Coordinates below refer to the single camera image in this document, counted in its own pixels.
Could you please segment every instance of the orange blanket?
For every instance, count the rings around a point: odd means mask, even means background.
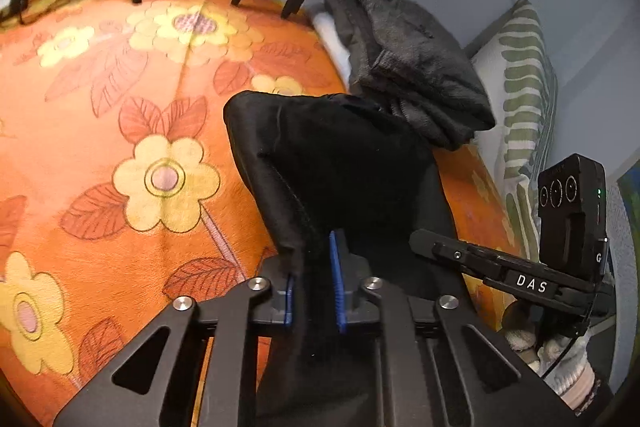
[[[278,12],[75,0],[0,32],[0,369],[43,425],[171,299],[223,295],[274,254],[223,105],[342,91]],[[437,158],[461,237],[516,252],[473,149]],[[497,326],[502,296],[470,285]]]

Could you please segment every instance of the silver bolt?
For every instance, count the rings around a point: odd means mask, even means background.
[[[367,290],[379,290],[382,288],[382,279],[380,277],[368,277],[363,284]]]
[[[268,288],[270,285],[270,282],[268,279],[265,279],[264,277],[254,277],[253,279],[249,279],[246,284],[254,292],[257,292],[260,290],[264,290],[265,288]]]
[[[179,312],[186,311],[192,306],[193,306],[193,299],[191,297],[187,297],[186,295],[183,295],[181,297],[174,299],[174,308],[177,309]]]
[[[460,301],[458,301],[458,299],[453,295],[443,295],[438,300],[438,304],[441,308],[446,310],[455,310],[458,307],[458,304],[460,304]]]

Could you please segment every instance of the bed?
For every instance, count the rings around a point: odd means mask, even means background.
[[[0,369],[42,425],[171,299],[223,295],[275,254],[222,108],[344,90],[304,16],[279,12],[74,0],[0,30]],[[519,255],[475,148],[434,154],[460,238]],[[498,328],[511,298],[467,282]]]

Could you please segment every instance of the orange floral tablecloth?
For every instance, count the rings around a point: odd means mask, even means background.
[[[274,254],[222,108],[343,91],[310,27],[278,14],[75,0],[0,26],[0,369],[43,425],[171,299],[222,295]],[[473,149],[437,160],[461,238],[516,253]],[[502,295],[469,284],[497,326]]]

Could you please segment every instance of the folded gray clothes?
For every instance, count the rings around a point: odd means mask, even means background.
[[[456,39],[409,0],[324,0],[350,52],[350,91],[455,150],[495,126],[482,82]]]

